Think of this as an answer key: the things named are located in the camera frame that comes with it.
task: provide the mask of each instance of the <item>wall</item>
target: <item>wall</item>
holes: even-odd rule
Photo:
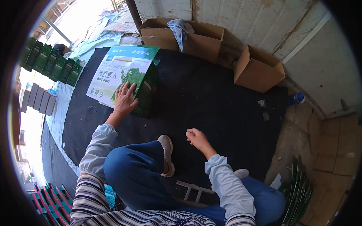
[[[281,60],[311,32],[314,34],[316,30],[313,29],[328,13],[323,3],[317,0],[135,2],[143,21],[181,18],[219,25],[226,28],[223,48],[239,55],[249,44]],[[333,17],[285,63],[285,68],[287,76],[309,94],[325,117],[349,113],[355,104],[362,102],[352,52]],[[341,110],[341,98],[349,110]]]

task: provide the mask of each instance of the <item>blue jeans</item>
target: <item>blue jeans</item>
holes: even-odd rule
[[[218,226],[225,225],[225,209],[220,205],[191,208],[171,197],[160,181],[163,159],[158,141],[115,148],[103,166],[107,183],[132,210],[182,210],[208,217]],[[286,203],[284,195],[251,177],[241,181],[254,197],[257,226],[278,220]]]

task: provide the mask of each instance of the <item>white sneaker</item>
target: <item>white sneaker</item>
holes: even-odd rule
[[[161,135],[157,139],[157,141],[160,142],[163,147],[163,151],[165,154],[164,158],[167,162],[168,169],[169,169],[169,171],[167,173],[161,174],[161,176],[172,177],[173,174],[175,173],[175,166],[171,162],[171,155],[172,155],[172,149],[173,149],[172,141],[167,135]]]
[[[239,178],[239,179],[241,180],[241,179],[243,179],[244,177],[249,176],[249,171],[248,171],[247,169],[239,169],[239,170],[234,171],[234,174],[237,176],[237,178]]]

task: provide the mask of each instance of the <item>blue patterned cloth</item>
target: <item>blue patterned cloth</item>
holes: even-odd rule
[[[189,23],[181,19],[170,20],[167,22],[167,26],[173,31],[175,39],[182,52],[184,49],[183,42],[187,40],[186,33],[194,34],[194,29]]]

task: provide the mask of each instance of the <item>hand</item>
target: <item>hand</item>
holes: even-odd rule
[[[119,90],[115,91],[115,105],[113,113],[108,117],[106,124],[112,125],[114,128],[116,128],[126,115],[131,113],[133,109],[138,104],[138,98],[136,98],[133,103],[130,103],[130,98],[133,90],[136,88],[136,84],[133,83],[129,90],[127,91],[127,87],[130,84],[129,81],[126,83],[123,83]]]
[[[203,132],[198,129],[188,129],[186,132],[187,141],[190,141],[191,145],[194,145],[199,151],[201,151],[207,160],[217,154],[211,147],[210,143]]]

